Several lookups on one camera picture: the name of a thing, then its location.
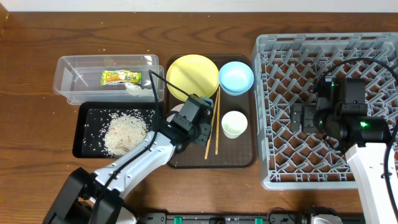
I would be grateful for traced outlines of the white rice bowl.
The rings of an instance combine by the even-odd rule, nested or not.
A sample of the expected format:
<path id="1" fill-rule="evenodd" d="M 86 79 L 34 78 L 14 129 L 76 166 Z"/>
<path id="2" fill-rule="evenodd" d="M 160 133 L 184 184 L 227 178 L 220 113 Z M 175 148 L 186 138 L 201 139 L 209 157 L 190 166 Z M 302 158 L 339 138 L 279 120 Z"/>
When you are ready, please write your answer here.
<path id="1" fill-rule="evenodd" d="M 167 121 L 170 123 L 173 119 L 173 117 L 178 114 L 180 112 L 180 110 L 182 109 L 182 107 L 184 106 L 184 104 L 179 104 L 175 107 L 173 107 L 170 112 L 167 114 Z"/>

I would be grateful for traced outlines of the wooden chopstick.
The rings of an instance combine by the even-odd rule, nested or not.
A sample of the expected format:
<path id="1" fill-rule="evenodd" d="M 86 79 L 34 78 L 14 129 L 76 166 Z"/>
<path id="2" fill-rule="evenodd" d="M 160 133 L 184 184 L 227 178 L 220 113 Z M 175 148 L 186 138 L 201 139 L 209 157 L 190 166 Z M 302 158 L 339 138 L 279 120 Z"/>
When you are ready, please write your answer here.
<path id="1" fill-rule="evenodd" d="M 217 114 L 216 114 L 216 142 L 215 142 L 215 155 L 218 155 L 219 149 L 219 135 L 220 135 L 220 103 L 221 103 L 221 87 L 218 87 L 217 95 Z"/>
<path id="2" fill-rule="evenodd" d="M 211 142 L 211 132 L 212 132 L 213 123 L 214 123 L 214 120 L 215 120 L 215 114 L 216 114 L 216 109 L 217 109 L 217 104 L 218 104 L 219 93 L 220 93 L 220 90 L 218 90 L 217 93 L 216 93 L 216 101 L 215 101 L 215 105 L 214 105 L 214 108 L 213 108 L 213 117 L 211 119 L 210 135 L 209 135 L 209 138 L 208 138 L 208 141 L 207 141 L 207 144 L 206 144 L 206 151 L 205 151 L 205 157 L 204 157 L 205 160 L 207 160 L 207 158 L 208 158 L 210 142 Z"/>

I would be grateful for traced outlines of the white cup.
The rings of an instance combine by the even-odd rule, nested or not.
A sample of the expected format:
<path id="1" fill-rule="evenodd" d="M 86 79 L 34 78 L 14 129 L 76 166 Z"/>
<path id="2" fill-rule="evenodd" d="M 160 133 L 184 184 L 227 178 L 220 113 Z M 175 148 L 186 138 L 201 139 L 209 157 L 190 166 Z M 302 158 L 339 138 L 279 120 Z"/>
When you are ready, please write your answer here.
<path id="1" fill-rule="evenodd" d="M 236 139 L 247 129 L 248 120 L 243 113 L 230 111 L 222 117 L 221 127 L 227 138 Z"/>

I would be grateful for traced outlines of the yellow plate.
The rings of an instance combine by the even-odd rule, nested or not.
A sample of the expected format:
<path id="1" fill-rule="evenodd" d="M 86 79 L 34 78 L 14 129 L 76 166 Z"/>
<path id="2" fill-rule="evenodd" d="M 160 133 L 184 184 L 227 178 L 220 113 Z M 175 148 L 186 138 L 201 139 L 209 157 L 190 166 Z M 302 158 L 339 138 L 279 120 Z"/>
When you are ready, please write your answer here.
<path id="1" fill-rule="evenodd" d="M 189 95 L 210 98 L 219 87 L 219 69 L 208 57 L 184 55 L 171 63 L 166 80 Z"/>

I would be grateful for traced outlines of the left wooden chopstick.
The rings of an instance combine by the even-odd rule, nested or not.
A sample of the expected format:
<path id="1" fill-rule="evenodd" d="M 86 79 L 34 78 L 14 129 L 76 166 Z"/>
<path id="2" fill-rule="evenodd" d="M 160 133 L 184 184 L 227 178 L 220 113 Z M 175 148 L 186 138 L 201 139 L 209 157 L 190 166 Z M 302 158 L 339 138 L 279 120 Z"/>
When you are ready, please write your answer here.
<path id="1" fill-rule="evenodd" d="M 213 117 L 211 119 L 210 135 L 209 135 L 209 138 L 208 138 L 208 141 L 207 141 L 207 144 L 206 144 L 206 151 L 205 151 L 205 157 L 204 157 L 205 160 L 207 160 L 207 158 L 208 158 L 210 142 L 211 142 L 211 132 L 212 132 L 213 123 L 214 123 L 214 120 L 215 120 L 215 114 L 216 114 L 216 109 L 217 109 L 217 104 L 218 104 L 219 93 L 220 93 L 220 90 L 218 90 L 217 93 L 216 93 L 216 101 L 215 101 L 215 105 L 214 105 L 214 108 L 213 108 Z"/>

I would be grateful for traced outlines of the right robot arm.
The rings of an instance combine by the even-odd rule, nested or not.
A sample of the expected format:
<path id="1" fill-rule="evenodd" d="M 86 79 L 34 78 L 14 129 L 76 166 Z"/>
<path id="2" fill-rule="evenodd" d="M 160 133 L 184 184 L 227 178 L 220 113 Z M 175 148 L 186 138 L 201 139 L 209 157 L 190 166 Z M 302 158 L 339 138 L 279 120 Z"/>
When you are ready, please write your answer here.
<path id="1" fill-rule="evenodd" d="M 291 130 L 338 141 L 361 199 L 366 223 L 397 223 L 397 174 L 387 121 L 368 116 L 363 78 L 321 78 L 314 105 L 290 107 Z"/>

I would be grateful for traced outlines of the grey dishwasher rack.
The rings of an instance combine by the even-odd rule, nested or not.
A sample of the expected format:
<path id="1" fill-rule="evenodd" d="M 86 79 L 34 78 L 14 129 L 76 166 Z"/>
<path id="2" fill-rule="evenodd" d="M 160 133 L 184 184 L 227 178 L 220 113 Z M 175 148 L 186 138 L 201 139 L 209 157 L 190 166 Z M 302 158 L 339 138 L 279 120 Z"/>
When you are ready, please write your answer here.
<path id="1" fill-rule="evenodd" d="M 395 32 L 262 34 L 251 54 L 261 184 L 267 190 L 354 189 L 338 142 L 290 129 L 290 107 L 314 105 L 316 78 L 363 78 L 368 115 L 397 122 Z"/>

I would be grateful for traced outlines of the green snack wrapper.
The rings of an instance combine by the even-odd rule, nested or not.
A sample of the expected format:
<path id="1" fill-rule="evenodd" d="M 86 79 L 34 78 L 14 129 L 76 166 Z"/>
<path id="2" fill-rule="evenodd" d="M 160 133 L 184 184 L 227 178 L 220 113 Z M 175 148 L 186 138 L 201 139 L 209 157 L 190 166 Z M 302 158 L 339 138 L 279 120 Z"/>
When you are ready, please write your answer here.
<path id="1" fill-rule="evenodd" d="M 129 70 L 103 71 L 101 85 L 119 85 L 124 83 L 141 84 L 142 73 Z"/>

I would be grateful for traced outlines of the pile of rice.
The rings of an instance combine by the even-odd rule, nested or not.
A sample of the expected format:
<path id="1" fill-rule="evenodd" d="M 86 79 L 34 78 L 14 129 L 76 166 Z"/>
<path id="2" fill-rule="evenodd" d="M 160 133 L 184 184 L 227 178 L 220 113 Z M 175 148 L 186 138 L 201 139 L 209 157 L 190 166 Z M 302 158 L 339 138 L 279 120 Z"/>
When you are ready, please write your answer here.
<path id="1" fill-rule="evenodd" d="M 104 137 L 105 147 L 119 158 L 135 148 L 146 136 L 150 129 L 146 129 L 143 120 L 132 116 L 114 118 Z"/>

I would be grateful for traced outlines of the black food waste tray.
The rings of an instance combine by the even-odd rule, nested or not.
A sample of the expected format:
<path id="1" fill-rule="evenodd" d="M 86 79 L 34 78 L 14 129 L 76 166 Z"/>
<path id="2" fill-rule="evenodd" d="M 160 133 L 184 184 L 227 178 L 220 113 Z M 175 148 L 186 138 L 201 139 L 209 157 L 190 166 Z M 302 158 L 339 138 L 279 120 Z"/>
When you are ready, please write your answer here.
<path id="1" fill-rule="evenodd" d="M 122 116 L 143 120 L 146 129 L 154 122 L 155 103 L 85 102 L 80 105 L 72 153 L 76 158 L 116 158 L 105 147 L 111 121 Z"/>

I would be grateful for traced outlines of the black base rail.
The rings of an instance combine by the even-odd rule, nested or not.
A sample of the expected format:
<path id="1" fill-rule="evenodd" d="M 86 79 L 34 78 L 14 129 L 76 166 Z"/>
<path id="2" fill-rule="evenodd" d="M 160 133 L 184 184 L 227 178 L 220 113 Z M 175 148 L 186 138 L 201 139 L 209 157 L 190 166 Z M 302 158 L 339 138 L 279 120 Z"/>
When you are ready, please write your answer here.
<path id="1" fill-rule="evenodd" d="M 141 224 L 293 224 L 298 223 L 293 215 L 272 214 L 272 215 L 187 215 L 165 213 L 147 213 L 138 220 Z"/>

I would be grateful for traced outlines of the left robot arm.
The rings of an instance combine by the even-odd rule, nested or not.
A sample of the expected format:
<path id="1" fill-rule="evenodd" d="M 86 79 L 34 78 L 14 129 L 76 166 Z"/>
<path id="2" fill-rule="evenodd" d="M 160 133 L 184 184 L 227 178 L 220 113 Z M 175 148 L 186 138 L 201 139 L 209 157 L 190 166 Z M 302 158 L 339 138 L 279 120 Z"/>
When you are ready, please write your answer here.
<path id="1" fill-rule="evenodd" d="M 161 120 L 133 150 L 110 165 L 89 173 L 74 170 L 66 179 L 44 223 L 136 223 L 124 199 L 152 171 L 168 163 L 193 142 L 204 146 L 211 134 L 211 116 L 191 118 L 178 112 Z"/>

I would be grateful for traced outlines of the white napkin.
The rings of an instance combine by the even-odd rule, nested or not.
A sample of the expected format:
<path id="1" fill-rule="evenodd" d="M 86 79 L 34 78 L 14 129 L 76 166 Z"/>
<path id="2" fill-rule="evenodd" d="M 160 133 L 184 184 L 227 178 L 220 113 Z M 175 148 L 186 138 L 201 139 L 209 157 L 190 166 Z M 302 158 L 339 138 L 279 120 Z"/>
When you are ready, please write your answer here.
<path id="1" fill-rule="evenodd" d="M 125 83 L 126 91 L 129 95 L 137 97 L 153 96 L 153 91 L 151 89 L 144 89 L 135 83 Z"/>

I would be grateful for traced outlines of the light blue bowl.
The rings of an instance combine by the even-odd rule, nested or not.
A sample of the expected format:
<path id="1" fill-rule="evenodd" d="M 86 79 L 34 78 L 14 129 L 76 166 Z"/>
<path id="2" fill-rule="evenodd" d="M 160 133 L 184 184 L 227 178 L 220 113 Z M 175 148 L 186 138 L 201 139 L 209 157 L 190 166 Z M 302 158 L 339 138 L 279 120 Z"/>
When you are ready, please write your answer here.
<path id="1" fill-rule="evenodd" d="M 239 96 L 252 87 L 254 74 L 243 62 L 228 62 L 219 71 L 219 83 L 227 94 Z"/>

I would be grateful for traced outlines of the brown serving tray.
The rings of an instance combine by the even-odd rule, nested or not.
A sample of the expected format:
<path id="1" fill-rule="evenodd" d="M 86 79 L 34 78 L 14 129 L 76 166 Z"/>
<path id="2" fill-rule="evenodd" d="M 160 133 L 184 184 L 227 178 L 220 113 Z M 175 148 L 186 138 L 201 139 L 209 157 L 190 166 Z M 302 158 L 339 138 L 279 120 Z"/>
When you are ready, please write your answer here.
<path id="1" fill-rule="evenodd" d="M 174 169 L 232 169 L 253 165 L 257 156 L 256 113 L 254 111 L 254 91 L 250 88 L 240 96 L 230 96 L 221 92 L 221 112 L 223 117 L 229 111 L 239 111 L 248 120 L 248 127 L 236 139 L 225 136 L 222 129 L 216 133 L 213 124 L 209 151 L 205 146 L 191 143 L 186 150 L 175 154 L 168 165 Z"/>

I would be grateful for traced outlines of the clear plastic waste bin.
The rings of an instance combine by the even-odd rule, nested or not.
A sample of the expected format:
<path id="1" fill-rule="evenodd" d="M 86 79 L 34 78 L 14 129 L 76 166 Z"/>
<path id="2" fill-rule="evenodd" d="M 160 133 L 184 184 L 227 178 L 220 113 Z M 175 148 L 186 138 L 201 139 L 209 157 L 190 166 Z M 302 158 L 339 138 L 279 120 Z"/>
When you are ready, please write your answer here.
<path id="1" fill-rule="evenodd" d="M 101 85 L 103 71 L 129 70 L 141 72 L 144 89 L 156 89 L 159 101 L 164 99 L 164 68 L 156 55 L 73 55 L 60 57 L 57 63 L 53 91 L 64 96 L 71 105 L 87 101 L 153 102 L 153 96 L 129 95 L 125 83 Z"/>

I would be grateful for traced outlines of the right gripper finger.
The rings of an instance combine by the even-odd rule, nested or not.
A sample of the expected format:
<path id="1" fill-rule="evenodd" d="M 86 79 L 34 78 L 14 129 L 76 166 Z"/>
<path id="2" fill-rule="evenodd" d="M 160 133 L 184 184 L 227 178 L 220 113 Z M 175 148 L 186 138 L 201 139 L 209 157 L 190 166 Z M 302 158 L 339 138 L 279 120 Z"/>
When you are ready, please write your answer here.
<path id="1" fill-rule="evenodd" d="M 307 105 L 303 107 L 302 131 L 318 131 L 313 122 L 316 111 L 317 108 L 315 105 Z"/>
<path id="2" fill-rule="evenodd" d="M 291 130 L 300 130 L 301 127 L 301 119 L 302 119 L 302 104 L 293 104 L 290 107 L 290 122 L 291 122 Z"/>

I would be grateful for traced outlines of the right wooden chopstick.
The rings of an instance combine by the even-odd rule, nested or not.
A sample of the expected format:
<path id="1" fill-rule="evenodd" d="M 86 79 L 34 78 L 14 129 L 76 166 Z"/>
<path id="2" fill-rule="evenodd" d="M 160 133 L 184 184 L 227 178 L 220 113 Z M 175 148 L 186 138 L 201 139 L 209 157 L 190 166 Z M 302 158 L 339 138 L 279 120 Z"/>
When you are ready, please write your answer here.
<path id="1" fill-rule="evenodd" d="M 217 114 L 216 114 L 216 142 L 215 142 L 215 155 L 218 155 L 219 149 L 219 135 L 220 135 L 220 103 L 221 103 L 221 87 L 218 87 L 217 95 Z"/>

